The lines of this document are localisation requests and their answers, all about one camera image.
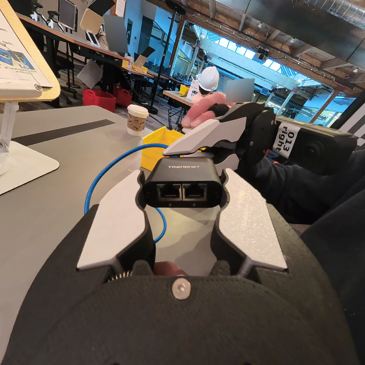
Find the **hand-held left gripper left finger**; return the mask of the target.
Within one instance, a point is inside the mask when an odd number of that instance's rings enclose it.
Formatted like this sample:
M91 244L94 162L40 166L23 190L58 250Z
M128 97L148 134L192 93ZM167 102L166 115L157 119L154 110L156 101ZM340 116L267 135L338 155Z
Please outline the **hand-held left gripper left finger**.
M132 271L146 261L154 269L156 244L149 224L142 187L144 172L135 170L115 185L98 204L76 268L110 266L115 274Z

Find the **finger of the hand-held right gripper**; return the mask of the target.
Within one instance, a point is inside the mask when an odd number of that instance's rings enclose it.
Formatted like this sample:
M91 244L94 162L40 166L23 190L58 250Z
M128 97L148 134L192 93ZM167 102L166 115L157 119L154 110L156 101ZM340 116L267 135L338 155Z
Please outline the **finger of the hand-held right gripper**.
M246 128L247 117L221 122L210 119L177 139L163 151L163 156L183 156L199 148L214 147L218 142L236 143Z
M212 158L217 171L223 171L227 168L237 170L240 159L235 153L217 154Z

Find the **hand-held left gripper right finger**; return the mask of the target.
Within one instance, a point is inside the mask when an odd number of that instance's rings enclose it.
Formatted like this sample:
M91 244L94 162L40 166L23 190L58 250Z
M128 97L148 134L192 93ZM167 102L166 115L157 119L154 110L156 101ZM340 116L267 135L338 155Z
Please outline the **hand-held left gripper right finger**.
M233 276L247 277L254 267L283 272L287 263L268 204L232 169L222 174L223 195L211 235L211 250L228 263Z

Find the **black network switch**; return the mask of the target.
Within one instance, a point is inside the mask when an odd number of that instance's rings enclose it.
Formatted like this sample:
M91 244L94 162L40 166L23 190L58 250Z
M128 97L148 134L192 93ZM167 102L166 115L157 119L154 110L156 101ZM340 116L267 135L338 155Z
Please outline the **black network switch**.
M142 188L154 208L213 208L222 200L223 186L207 157L161 158Z

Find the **yellow divided plastic bin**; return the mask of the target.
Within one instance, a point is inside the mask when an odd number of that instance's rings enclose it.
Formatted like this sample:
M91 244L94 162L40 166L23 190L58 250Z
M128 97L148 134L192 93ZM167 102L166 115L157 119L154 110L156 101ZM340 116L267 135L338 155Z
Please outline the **yellow divided plastic bin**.
M170 146L177 139L184 136L184 134L175 130L168 130L166 126L153 131L142 138L143 145L145 144L165 144ZM147 148L142 150L141 168L152 171L156 163L163 158L162 148Z

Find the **person's right forearm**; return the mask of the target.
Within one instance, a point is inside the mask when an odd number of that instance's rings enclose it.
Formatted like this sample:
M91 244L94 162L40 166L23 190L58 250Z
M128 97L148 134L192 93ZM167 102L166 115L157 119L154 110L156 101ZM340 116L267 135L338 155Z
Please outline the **person's right forearm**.
M365 152L351 154L333 175L316 175L297 165L283 166L264 157L236 171L291 224L328 230L363 228L365 215Z

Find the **person's right hand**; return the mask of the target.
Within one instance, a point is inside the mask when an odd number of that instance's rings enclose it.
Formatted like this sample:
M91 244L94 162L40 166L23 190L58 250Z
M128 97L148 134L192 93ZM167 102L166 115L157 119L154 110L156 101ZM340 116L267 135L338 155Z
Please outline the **person's right hand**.
M223 116L230 108L231 104L226 103L225 94L222 92L209 94L190 108L181 122L182 128L194 129L207 120Z

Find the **person's left hand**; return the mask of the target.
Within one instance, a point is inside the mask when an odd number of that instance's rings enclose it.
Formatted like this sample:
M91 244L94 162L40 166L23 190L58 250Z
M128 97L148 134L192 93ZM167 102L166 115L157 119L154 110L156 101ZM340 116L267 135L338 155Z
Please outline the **person's left hand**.
M156 276L187 276L188 274L170 261L156 262L154 264L154 274Z

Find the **white hard hat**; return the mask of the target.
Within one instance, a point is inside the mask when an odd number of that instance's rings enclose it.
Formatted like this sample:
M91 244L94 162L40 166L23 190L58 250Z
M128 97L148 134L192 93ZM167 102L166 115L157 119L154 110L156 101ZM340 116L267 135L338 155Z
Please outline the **white hard hat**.
M219 72L216 66L205 68L198 76L199 89L208 94L215 91L219 84Z

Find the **paper coffee cup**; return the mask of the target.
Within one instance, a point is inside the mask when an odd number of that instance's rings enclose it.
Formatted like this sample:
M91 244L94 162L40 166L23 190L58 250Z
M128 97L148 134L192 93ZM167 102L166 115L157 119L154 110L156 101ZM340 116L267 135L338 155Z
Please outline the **paper coffee cup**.
M148 116L149 112L147 108L135 104L130 104L127 107L128 134L132 136L141 136Z

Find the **red storage bin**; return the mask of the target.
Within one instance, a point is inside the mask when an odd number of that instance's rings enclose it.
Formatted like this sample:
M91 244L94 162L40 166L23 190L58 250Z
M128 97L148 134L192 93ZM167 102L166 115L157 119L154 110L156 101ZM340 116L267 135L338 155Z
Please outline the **red storage bin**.
M115 113L116 98L102 90L83 89L83 106L98 106Z
M122 88L120 84L113 85L112 95L115 98L115 103L118 107L127 108L131 104L131 93L128 90Z

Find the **long wooden work table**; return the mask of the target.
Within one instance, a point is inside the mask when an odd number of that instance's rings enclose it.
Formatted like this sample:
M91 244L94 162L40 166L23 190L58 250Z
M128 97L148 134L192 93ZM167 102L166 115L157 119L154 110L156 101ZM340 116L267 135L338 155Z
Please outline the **long wooden work table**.
M92 45L89 42L86 42L82 39L79 39L75 37L75 35L71 35L70 33L62 33L57 30L53 30L49 28L46 25L41 24L40 22L34 21L28 16L22 15L20 13L16 12L16 15L18 18L23 22L26 28L30 28L32 30L35 30L39 33L42 33L46 40L51 40L50 42L50 51L55 50L54 42L64 42L66 44L73 44L77 48L77 54L79 54L82 57L86 57L88 59L98 60L103 63L111 64L118 69L125 71L132 75L137 75L140 77L146 77L146 78L157 78L157 74L147 71L147 73L143 73L141 71L138 71L136 69L130 69L125 68L122 66L122 61L125 60L125 57L119 56L117 54L114 54L110 51L107 51L103 48L97 47Z

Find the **tan board stand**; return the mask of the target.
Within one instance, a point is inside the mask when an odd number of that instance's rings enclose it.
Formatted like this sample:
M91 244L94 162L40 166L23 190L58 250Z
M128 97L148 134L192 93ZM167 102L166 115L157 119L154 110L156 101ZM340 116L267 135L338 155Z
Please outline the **tan board stand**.
M87 42L97 47L100 47L97 35L102 24L103 17L89 8L85 10L80 21L80 28L85 31Z

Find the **black desk monitor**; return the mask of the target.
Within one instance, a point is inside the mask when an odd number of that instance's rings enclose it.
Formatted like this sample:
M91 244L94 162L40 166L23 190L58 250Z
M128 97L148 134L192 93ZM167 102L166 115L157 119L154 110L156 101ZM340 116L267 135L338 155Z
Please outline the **black desk monitor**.
M78 25L78 8L70 0L58 1L59 21L67 29L76 32Z

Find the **printed instruction board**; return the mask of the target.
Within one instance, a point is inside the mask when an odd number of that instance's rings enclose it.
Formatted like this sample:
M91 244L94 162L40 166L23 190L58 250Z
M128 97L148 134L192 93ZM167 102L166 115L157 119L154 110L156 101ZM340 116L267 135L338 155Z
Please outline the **printed instruction board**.
M59 82L6 0L0 13L0 101L48 102L59 97Z

